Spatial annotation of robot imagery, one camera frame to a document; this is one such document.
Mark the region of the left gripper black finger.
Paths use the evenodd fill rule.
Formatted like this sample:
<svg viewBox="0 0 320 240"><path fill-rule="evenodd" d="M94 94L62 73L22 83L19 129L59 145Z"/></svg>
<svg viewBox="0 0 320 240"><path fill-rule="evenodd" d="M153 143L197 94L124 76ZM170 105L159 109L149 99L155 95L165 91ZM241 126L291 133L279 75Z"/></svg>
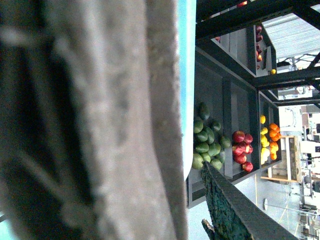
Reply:
<svg viewBox="0 0 320 240"><path fill-rule="evenodd" d="M296 240L261 211L207 161L201 170L211 223L202 220L210 240Z"/></svg>

